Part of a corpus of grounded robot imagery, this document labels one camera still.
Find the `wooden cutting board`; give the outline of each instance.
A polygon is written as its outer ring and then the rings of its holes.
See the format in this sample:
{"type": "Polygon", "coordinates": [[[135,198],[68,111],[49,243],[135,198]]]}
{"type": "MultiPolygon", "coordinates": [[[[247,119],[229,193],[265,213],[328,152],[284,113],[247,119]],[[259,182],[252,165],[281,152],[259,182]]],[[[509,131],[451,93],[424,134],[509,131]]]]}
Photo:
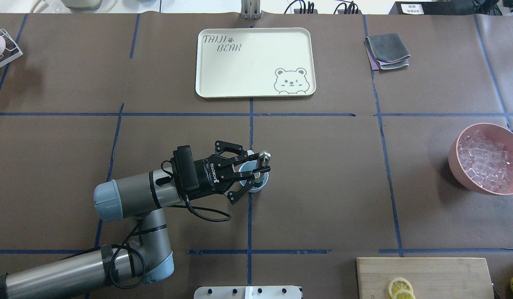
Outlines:
{"type": "Polygon", "coordinates": [[[357,257],[359,299],[389,299],[388,284],[408,280],[416,299],[492,299],[486,259],[357,257]]]}

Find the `tray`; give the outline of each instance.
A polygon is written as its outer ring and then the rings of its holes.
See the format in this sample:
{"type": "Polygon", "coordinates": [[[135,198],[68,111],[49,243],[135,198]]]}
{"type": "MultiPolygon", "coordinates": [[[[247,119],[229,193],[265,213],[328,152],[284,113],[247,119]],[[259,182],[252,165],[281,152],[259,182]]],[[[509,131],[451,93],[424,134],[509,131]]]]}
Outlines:
{"type": "Polygon", "coordinates": [[[304,28],[203,30],[195,91],[205,98],[313,94],[310,33],[304,28]]]}

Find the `wire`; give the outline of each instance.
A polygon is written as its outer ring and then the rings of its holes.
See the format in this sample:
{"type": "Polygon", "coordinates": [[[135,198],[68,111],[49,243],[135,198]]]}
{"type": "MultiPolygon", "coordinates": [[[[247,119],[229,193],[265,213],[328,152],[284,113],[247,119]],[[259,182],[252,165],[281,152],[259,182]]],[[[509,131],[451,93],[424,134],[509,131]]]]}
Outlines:
{"type": "Polygon", "coordinates": [[[129,241],[131,236],[133,236],[135,231],[142,224],[142,221],[143,221],[143,219],[139,219],[139,221],[137,221],[137,225],[135,225],[135,228],[133,228],[133,230],[129,233],[129,235],[127,235],[127,237],[125,238],[124,242],[122,242],[122,244],[118,245],[118,248],[116,249],[115,253],[111,257],[111,261],[110,261],[110,264],[109,264],[109,267],[110,267],[109,278],[111,279],[112,284],[114,284],[114,286],[117,287],[117,288],[120,288],[120,289],[132,289],[132,288],[136,288],[137,286],[142,284],[142,282],[144,282],[144,278],[145,278],[145,275],[146,275],[146,263],[144,261],[144,257],[142,257],[142,254],[140,254],[135,248],[131,248],[131,246],[126,245],[127,241],[129,241]],[[140,276],[139,282],[137,282],[136,284],[132,284],[131,286],[122,286],[121,284],[118,284],[118,282],[115,281],[115,278],[113,276],[113,272],[116,272],[116,263],[115,263],[116,257],[118,256],[118,252],[120,252],[121,249],[126,249],[128,251],[128,254],[129,254],[129,251],[131,251],[132,253],[136,254],[137,257],[139,257],[140,262],[142,263],[142,276],[140,276]]]}
{"type": "Polygon", "coordinates": [[[347,11],[347,3],[346,2],[341,2],[340,4],[338,4],[338,6],[336,6],[336,9],[334,10],[334,13],[332,13],[333,15],[336,14],[336,11],[338,11],[338,8],[344,4],[345,5],[345,10],[344,11],[347,11]]]}
{"type": "MultiPolygon", "coordinates": [[[[112,255],[111,260],[109,262],[109,267],[110,267],[109,279],[111,280],[112,284],[114,284],[114,286],[117,288],[132,289],[132,288],[136,288],[137,286],[142,284],[142,282],[144,282],[144,278],[145,278],[145,274],[146,274],[146,262],[144,261],[144,257],[142,256],[142,254],[140,254],[138,252],[138,250],[136,250],[135,248],[132,248],[129,245],[126,245],[126,243],[129,241],[129,239],[135,233],[135,231],[138,229],[138,227],[141,225],[141,223],[142,223],[142,219],[139,219],[139,221],[137,222],[137,225],[135,225],[135,228],[133,228],[133,230],[129,233],[129,235],[127,235],[124,242],[122,242],[121,244],[111,244],[111,248],[116,248],[116,251],[112,255]],[[122,250],[122,249],[127,250],[128,254],[129,254],[129,252],[131,252],[131,254],[135,254],[137,257],[139,257],[140,262],[142,263],[142,276],[140,276],[139,282],[137,282],[136,284],[133,284],[131,286],[122,286],[122,285],[118,284],[118,282],[115,281],[115,277],[113,274],[113,272],[116,272],[116,263],[115,263],[116,257],[118,256],[118,252],[120,252],[120,250],[122,250]]],[[[96,250],[99,250],[99,249],[100,249],[99,246],[95,247],[95,248],[90,248],[90,249],[84,250],[82,252],[79,252],[79,253],[76,253],[73,255],[69,255],[68,257],[60,259],[60,261],[70,259],[71,257],[77,257],[78,255],[95,252],[96,250]]]]}
{"type": "Polygon", "coordinates": [[[170,163],[170,165],[171,165],[170,160],[164,160],[164,161],[162,161],[162,163],[160,163],[160,168],[161,168],[161,170],[163,172],[165,172],[166,174],[168,174],[170,176],[170,181],[171,181],[171,179],[173,179],[173,173],[171,173],[168,170],[164,169],[164,163],[166,163],[166,162],[170,163]]]}
{"type": "Polygon", "coordinates": [[[41,8],[39,9],[39,11],[42,11],[42,10],[44,10],[45,8],[47,8],[47,7],[49,6],[49,5],[48,5],[48,3],[47,3],[46,1],[44,1],[44,0],[37,0],[37,1],[35,2],[35,4],[33,4],[33,6],[31,7],[31,10],[30,10],[29,12],[30,12],[30,13],[34,13],[34,12],[35,12],[35,9],[39,6],[39,4],[40,4],[41,2],[44,2],[44,4],[41,6],[41,8]]]}
{"type": "Polygon", "coordinates": [[[177,205],[177,206],[170,206],[170,207],[171,208],[186,208],[192,214],[197,216],[198,218],[201,218],[206,221],[210,221],[212,223],[223,223],[225,221],[229,221],[232,218],[231,215],[229,215],[225,212],[222,212],[220,210],[215,210],[214,208],[202,208],[201,206],[192,206],[192,204],[190,203],[190,200],[188,199],[188,196],[185,196],[185,205],[184,206],[177,205]],[[216,214],[225,216],[225,218],[209,218],[209,217],[199,214],[198,212],[196,212],[196,210],[214,212],[216,214]]]}
{"type": "Polygon", "coordinates": [[[288,7],[284,11],[284,13],[287,13],[288,12],[288,8],[290,8],[297,1],[300,2],[300,13],[303,13],[303,10],[306,11],[306,3],[304,2],[304,0],[293,0],[293,2],[291,2],[288,5],[288,7]]]}
{"type": "Polygon", "coordinates": [[[338,4],[338,6],[336,6],[336,9],[334,10],[334,14],[336,14],[336,11],[338,11],[338,8],[342,4],[345,4],[345,8],[344,8],[344,11],[343,11],[343,13],[345,15],[357,15],[358,14],[359,7],[358,7],[358,5],[354,1],[344,1],[344,0],[338,0],[338,1],[340,1],[341,3],[338,4]]]}

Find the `metal stand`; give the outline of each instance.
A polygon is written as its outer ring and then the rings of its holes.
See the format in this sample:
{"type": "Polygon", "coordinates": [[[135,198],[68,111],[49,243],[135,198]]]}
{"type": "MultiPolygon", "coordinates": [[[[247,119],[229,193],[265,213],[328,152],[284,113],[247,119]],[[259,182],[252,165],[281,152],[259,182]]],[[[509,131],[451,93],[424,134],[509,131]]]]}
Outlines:
{"type": "Polygon", "coordinates": [[[242,0],[242,19],[260,19],[260,0],[242,0]]]}

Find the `white device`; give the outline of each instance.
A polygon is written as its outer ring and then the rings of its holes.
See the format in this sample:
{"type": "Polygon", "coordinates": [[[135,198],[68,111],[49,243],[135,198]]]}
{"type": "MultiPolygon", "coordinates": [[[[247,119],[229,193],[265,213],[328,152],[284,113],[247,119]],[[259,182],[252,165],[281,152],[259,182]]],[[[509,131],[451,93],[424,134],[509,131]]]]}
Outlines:
{"type": "Polygon", "coordinates": [[[71,10],[95,10],[100,8],[103,0],[61,0],[71,10]]]}

